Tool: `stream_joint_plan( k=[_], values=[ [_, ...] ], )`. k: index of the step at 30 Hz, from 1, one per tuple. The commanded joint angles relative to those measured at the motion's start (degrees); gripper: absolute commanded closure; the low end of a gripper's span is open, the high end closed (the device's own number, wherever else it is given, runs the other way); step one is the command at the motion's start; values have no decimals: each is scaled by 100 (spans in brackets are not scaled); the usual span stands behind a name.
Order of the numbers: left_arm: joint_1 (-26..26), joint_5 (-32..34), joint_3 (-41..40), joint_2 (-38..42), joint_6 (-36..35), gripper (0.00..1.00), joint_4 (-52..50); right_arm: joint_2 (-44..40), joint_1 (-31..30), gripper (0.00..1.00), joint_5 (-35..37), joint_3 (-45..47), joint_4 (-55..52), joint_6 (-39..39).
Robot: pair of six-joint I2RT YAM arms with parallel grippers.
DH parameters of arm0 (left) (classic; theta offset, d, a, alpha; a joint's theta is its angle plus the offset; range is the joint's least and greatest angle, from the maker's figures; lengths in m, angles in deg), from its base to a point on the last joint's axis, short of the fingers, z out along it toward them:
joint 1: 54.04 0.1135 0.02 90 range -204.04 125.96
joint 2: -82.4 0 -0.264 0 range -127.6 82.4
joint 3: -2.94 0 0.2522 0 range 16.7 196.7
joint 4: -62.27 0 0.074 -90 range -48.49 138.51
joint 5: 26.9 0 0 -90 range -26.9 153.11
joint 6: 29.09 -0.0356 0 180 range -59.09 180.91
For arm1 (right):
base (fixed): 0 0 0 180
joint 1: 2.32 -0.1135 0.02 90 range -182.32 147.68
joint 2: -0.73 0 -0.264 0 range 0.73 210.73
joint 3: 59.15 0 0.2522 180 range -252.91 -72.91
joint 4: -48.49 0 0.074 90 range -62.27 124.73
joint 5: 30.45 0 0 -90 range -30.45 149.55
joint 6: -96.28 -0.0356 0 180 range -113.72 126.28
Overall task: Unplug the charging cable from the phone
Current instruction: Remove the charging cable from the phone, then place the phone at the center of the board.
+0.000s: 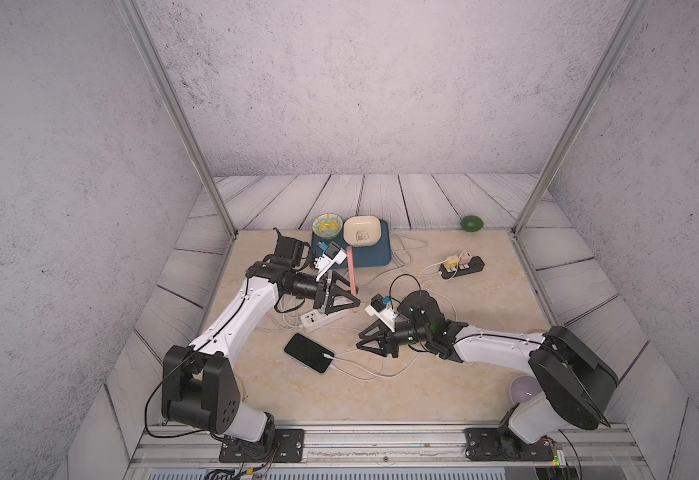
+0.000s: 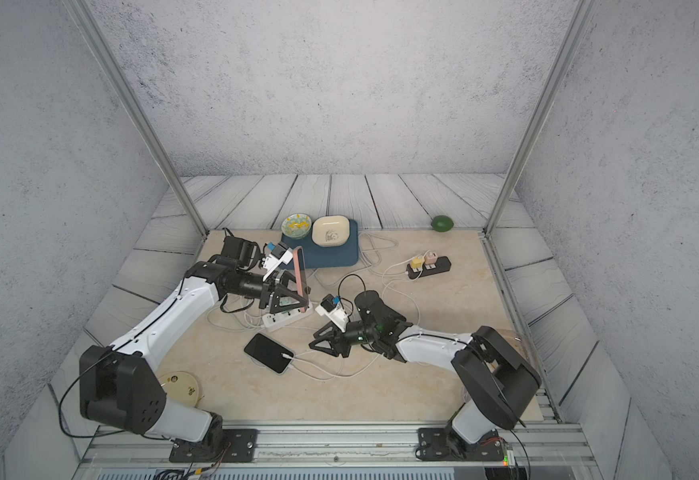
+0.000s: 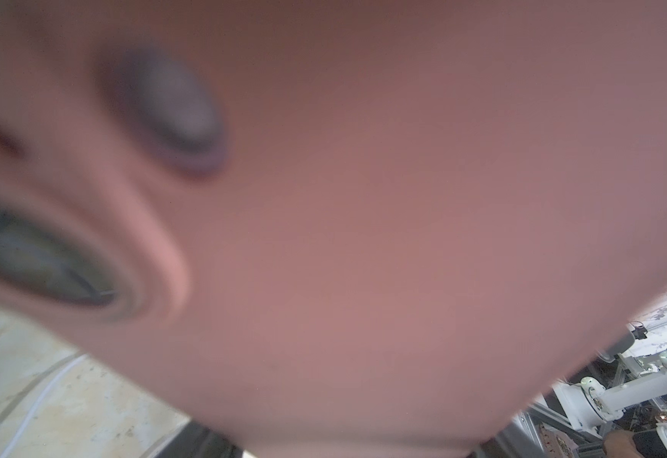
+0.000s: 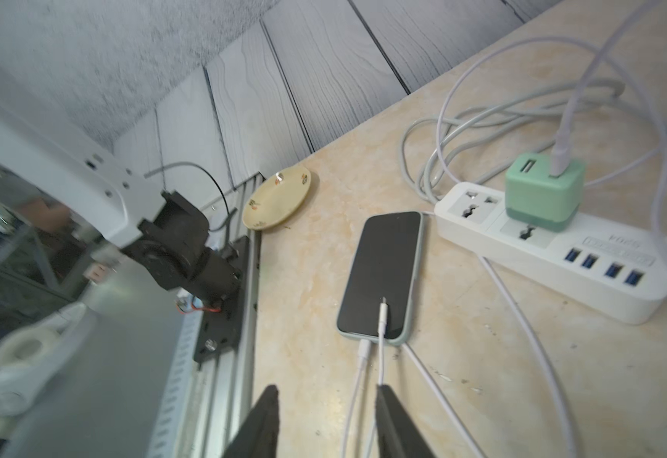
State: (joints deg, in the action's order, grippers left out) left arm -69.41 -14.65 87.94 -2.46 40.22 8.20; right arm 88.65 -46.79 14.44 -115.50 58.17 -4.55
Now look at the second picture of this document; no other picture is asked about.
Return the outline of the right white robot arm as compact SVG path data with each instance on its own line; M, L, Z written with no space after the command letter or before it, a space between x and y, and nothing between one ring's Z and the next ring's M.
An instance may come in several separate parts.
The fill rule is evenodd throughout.
M355 298L359 319L351 321L338 296L327 295L316 307L328 323L314 334L310 348L347 358L365 345L385 359L423 363L459 377L469 394L445 432L457 445L474 446L493 430L513 430L541 387L531 363L499 333L481 326L472 334L427 330L387 306L375 290Z

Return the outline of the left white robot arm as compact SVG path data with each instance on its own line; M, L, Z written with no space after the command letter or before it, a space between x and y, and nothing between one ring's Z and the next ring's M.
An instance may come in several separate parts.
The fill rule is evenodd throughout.
M136 327L81 356L81 416L133 434L191 444L215 440L222 429L220 416L169 398L156 372L189 328L231 295L271 314L308 307L303 258L299 247L261 247L226 237L221 253L191 266L169 297Z

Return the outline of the pink-cased smartphone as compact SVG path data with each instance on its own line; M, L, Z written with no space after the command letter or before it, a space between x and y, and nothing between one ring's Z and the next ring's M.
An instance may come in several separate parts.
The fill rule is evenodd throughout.
M297 290L299 292L300 300L300 312L306 313L310 308L309 300L309 285L307 284L306 276L306 266L305 266L305 255L302 246L297 246L294 249L294 271L297 280Z

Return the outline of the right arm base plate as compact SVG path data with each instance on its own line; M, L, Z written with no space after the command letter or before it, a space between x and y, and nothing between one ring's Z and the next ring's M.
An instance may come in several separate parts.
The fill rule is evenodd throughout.
M415 457L421 461L499 462L507 460L505 441L497 430L489 430L479 440L467 441L451 427L419 428Z

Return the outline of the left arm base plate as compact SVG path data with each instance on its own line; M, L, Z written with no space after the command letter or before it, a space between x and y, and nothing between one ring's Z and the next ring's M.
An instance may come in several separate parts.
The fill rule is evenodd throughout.
M210 431L200 442L175 440L169 462L236 464L254 461L259 430L223 429Z

